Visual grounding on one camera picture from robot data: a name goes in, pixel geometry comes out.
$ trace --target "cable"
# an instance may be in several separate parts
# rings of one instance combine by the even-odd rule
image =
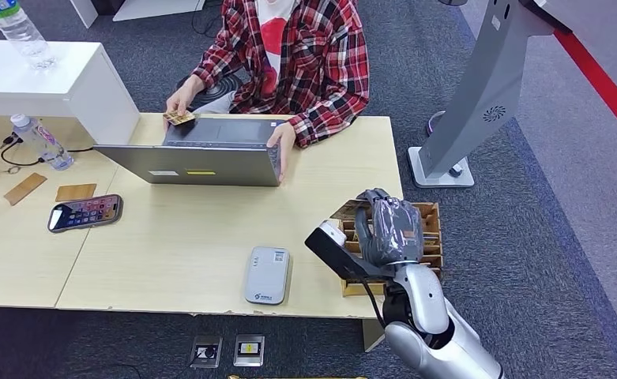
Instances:
[[[18,167],[30,167],[30,166],[35,166],[36,164],[44,163],[45,162],[45,159],[43,159],[43,158],[39,158],[35,162],[32,162],[32,163],[15,163],[15,162],[11,162],[11,161],[7,160],[6,159],[6,153],[8,152],[8,150],[10,150],[16,144],[21,144],[22,142],[24,142],[24,141],[21,138],[19,138],[14,132],[13,132],[12,135],[4,138],[3,144],[7,144],[8,146],[6,146],[6,148],[4,148],[1,151],[1,160],[6,162],[6,163],[8,163],[9,165],[18,166]],[[92,150],[94,150],[94,147],[91,147],[91,148],[81,148],[81,149],[75,149],[75,150],[66,150],[66,151],[67,152],[91,152]]]
[[[91,148],[81,148],[79,150],[66,150],[67,152],[91,152],[94,150],[94,147]]]
[[[70,377],[72,375],[78,375],[80,373],[95,373],[97,371],[105,371],[105,370],[114,369],[115,367],[125,367],[127,369],[132,369],[136,373],[136,376],[138,377],[138,379],[143,379],[141,377],[141,372],[138,371],[138,368],[136,366],[134,366],[134,365],[126,365],[124,363],[113,363],[111,365],[105,365],[105,366],[101,366],[101,367],[96,367],[94,369],[85,369],[85,370],[71,371],[70,373],[67,373],[66,375],[64,375],[64,377]]]
[[[218,1],[218,0],[212,0],[211,3],[214,4],[210,4],[209,5],[209,1],[206,0],[206,2],[204,3],[203,8],[201,8],[201,10],[203,9],[208,9],[208,8],[215,8],[217,6],[222,6],[222,2]],[[194,16],[197,15],[197,8],[199,7],[198,3],[197,5],[194,7],[194,11],[192,12],[192,21],[190,22],[190,25],[192,26],[192,30],[194,30],[195,33],[197,33],[200,36],[204,36],[204,37],[208,37],[208,38],[215,38],[217,36],[217,33],[215,33],[214,35],[210,35],[208,34],[208,32],[210,31],[210,29],[213,27],[213,25],[215,25],[215,23],[217,22],[217,20],[220,19],[220,15],[216,15],[215,17],[213,17],[212,19],[210,19],[206,25],[205,28],[203,30],[203,32],[198,31],[196,26],[194,26]]]
[[[11,166],[18,166],[18,167],[29,167],[29,166],[35,166],[38,163],[43,163],[45,162],[45,159],[43,158],[39,158],[36,160],[36,162],[33,163],[15,163],[15,162],[10,162],[9,160],[7,160],[4,155],[6,154],[6,152],[8,150],[10,150],[13,146],[15,146],[16,144],[20,144],[22,143],[22,139],[21,138],[17,138],[15,141],[13,141],[13,143],[9,144],[6,148],[4,148],[1,151],[1,160],[8,163]]]
[[[188,369],[190,369],[192,367],[192,363],[194,363],[195,360],[196,360],[196,357],[194,357],[194,359],[192,359],[192,362],[190,362],[190,364],[188,364],[187,366],[183,367],[182,370],[180,370],[175,376],[171,377],[171,379],[177,379],[178,377],[183,375],[185,373],[185,371],[187,371]],[[136,366],[134,366],[134,365],[127,365],[125,363],[113,363],[113,364],[110,364],[110,365],[105,365],[105,366],[101,366],[101,367],[95,367],[93,369],[71,371],[70,373],[66,373],[64,375],[64,377],[70,377],[72,375],[78,375],[78,374],[81,374],[81,373],[95,373],[97,371],[110,370],[110,369],[114,369],[116,367],[123,367],[123,368],[127,368],[127,369],[132,369],[134,371],[134,373],[136,374],[136,377],[138,377],[138,379],[143,379],[142,376],[141,376],[141,371],[139,371]]]
[[[367,294],[369,295],[369,299],[371,300],[371,305],[373,306],[373,310],[375,311],[375,316],[378,319],[380,326],[382,326],[382,328],[384,329],[386,326],[385,320],[383,320],[382,316],[380,315],[380,310],[378,309],[378,303],[375,302],[375,297],[373,296],[373,292],[371,292],[369,283],[367,283],[367,281],[362,276],[359,276],[357,279],[364,286],[364,289],[367,291]]]

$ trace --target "light wood desk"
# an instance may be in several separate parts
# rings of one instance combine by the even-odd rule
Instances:
[[[72,118],[45,118],[43,123],[66,148],[92,146],[92,139]],[[0,117],[0,145],[11,130],[9,118]],[[88,233],[77,230],[53,235],[47,230],[57,188],[97,183],[96,194],[102,195],[117,169],[96,152],[73,154],[73,157],[73,166],[62,172],[52,170],[47,164],[24,167],[14,175],[0,172],[0,306],[55,307]],[[30,163],[37,155],[28,146],[20,145],[8,151],[6,158]],[[0,159],[0,171],[8,167]],[[47,181],[11,207],[3,195],[32,172],[45,176]]]
[[[143,114],[133,143],[160,144],[161,125],[160,114]],[[278,188],[150,185],[120,168],[108,193],[122,196],[124,214],[116,225],[89,232],[57,307],[374,317],[368,298],[341,297],[337,275],[303,242],[364,189],[402,195],[389,119],[362,117],[326,141],[295,149],[290,168]],[[289,293],[279,306],[243,297],[255,246],[290,252]]]

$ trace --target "red line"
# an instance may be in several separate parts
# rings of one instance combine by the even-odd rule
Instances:
[[[555,37],[617,118],[617,85],[615,82],[599,66],[575,34],[555,30]]]

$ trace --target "plaid shirt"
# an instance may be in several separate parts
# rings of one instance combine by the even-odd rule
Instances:
[[[283,32],[276,91],[264,96],[266,53],[255,0],[224,0],[223,27],[193,71],[206,88],[245,67],[231,113],[295,114],[306,147],[348,127],[369,100],[367,48],[356,0],[298,0]]]

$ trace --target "white t-shirt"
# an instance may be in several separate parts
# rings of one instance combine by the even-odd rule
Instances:
[[[263,95],[270,95],[278,85],[280,72],[280,54],[283,43],[283,31],[296,4],[295,0],[257,0],[259,26],[264,50],[268,58],[264,66]]]

